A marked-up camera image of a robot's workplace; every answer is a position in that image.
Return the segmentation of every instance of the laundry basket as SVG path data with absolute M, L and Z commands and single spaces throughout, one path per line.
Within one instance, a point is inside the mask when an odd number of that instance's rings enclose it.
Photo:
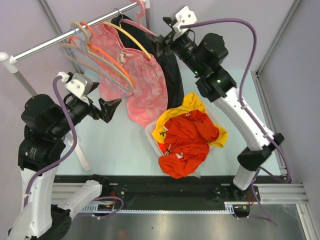
M 208 115 L 208 117 L 211 119 L 211 121 L 216 124 L 219 125 L 221 127 L 223 127 L 223 125 L 221 124 L 221 122 L 217 119 L 217 117 L 214 115 L 213 110 L 209 107 L 205 107 L 206 109 L 206 114 Z M 157 154 L 158 157 L 164 156 L 164 153 L 161 151 L 160 147 L 158 146 L 157 141 L 154 139 L 154 137 L 152 136 L 153 131 L 156 128 L 156 124 L 157 121 L 153 121 L 151 123 L 149 123 L 145 128 L 144 128 L 144 132 L 146 137 L 148 138 L 148 141 L 150 142 L 152 148 L 154 149 L 155 153 Z M 211 147 L 210 148 L 210 152 L 214 151 L 215 147 Z

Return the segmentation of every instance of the black garment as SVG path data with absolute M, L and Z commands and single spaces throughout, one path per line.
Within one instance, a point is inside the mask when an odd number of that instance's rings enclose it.
M 128 16 L 123 15 L 124 19 L 131 20 Z M 121 20 L 121 15 L 112 19 L 112 23 L 119 26 L 119 22 Z M 182 84 L 182 78 L 180 74 L 180 69 L 178 66 L 178 62 L 174 53 L 171 55 L 162 54 L 157 57 L 156 51 L 154 49 L 154 43 L 151 42 L 145 35 L 145 32 L 140 30 L 139 28 L 132 26 L 127 23 L 121 23 L 121 27 L 126 30 L 129 34 L 131 34 L 146 50 L 148 53 L 155 56 L 155 59 L 159 63 L 162 68 L 166 89 L 168 92 L 168 109 L 177 108 L 182 105 L 184 100 L 184 87 Z M 139 49 L 140 48 L 125 34 L 118 31 L 119 37 L 126 48 L 131 49 Z

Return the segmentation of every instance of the yellow cloth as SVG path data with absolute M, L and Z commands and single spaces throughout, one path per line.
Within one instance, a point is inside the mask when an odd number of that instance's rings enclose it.
M 168 109 L 158 118 L 158 120 L 156 121 L 155 129 L 152 133 L 153 138 L 158 143 L 164 144 L 167 132 L 164 129 L 164 125 L 166 124 L 166 122 L 173 117 L 177 117 L 181 114 L 186 114 L 196 109 L 198 109 L 202 113 L 207 113 L 205 104 L 194 92 L 191 92 L 184 97 L 181 106 Z M 223 148 L 228 139 L 228 132 L 223 127 L 218 126 L 215 123 L 213 124 L 219 129 L 219 137 L 216 141 L 209 142 L 209 146 Z

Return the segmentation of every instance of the floor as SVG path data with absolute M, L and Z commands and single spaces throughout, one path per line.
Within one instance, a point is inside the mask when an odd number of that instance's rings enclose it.
M 230 70 L 229 73 L 239 83 L 243 70 Z M 86 74 L 95 79 L 89 72 Z M 195 92 L 198 94 L 195 78 L 191 71 L 181 69 L 181 76 L 184 93 Z M 246 78 L 244 96 L 257 116 L 264 122 L 263 112 L 250 74 Z M 99 91 L 92 92 L 89 97 L 97 104 Z M 211 148 L 206 161 L 198 167 L 196 175 L 233 176 L 239 167 L 237 156 L 246 147 L 246 143 L 240 132 L 220 109 L 207 99 L 202 98 L 202 100 L 206 107 L 213 112 L 218 124 L 228 131 L 229 138 L 224 148 Z M 84 171 L 76 154 L 72 153 L 59 166 L 58 175 L 165 175 L 159 167 L 158 156 L 148 142 L 144 128 L 129 119 L 125 100 L 117 108 L 110 123 L 106 124 L 102 120 L 95 121 L 86 117 L 76 126 L 76 130 L 80 138 L 80 146 L 91 169 Z M 275 175 L 280 174 L 274 155 L 263 166 Z
M 278 223 L 224 214 L 122 214 L 77 217 L 63 240 L 306 240 L 295 205 L 267 205 Z M 261 215 L 258 206 L 252 215 Z

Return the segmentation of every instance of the white wall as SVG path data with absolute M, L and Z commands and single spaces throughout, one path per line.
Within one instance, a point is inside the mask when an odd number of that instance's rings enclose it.
M 0 7 L 0 52 L 16 55 L 54 37 L 37 1 L 2 1 Z M 52 80 L 58 71 L 71 65 L 53 46 L 17 64 L 39 93 L 53 95 Z M 0 239 L 21 211 L 22 181 L 18 167 L 18 147 L 24 139 L 21 113 L 30 98 L 18 81 L 0 65 Z
M 47 0 L 63 30 L 72 21 L 89 21 L 97 16 L 121 8 L 129 0 Z M 265 56 L 293 0 L 150 0 L 150 28 L 157 35 L 166 35 L 170 28 L 163 17 L 171 16 L 183 6 L 195 12 L 198 22 L 218 18 L 240 18 L 251 23 L 258 37 L 256 55 L 251 70 L 256 70 Z M 127 14 L 135 17 L 137 8 Z M 196 42 L 206 33 L 214 32 L 223 36 L 229 56 L 223 66 L 227 69 L 244 69 L 252 49 L 252 34 L 246 27 L 235 23 L 221 23 L 197 28 Z
M 296 183 L 320 225 L 320 1 L 303 1 L 261 75 Z

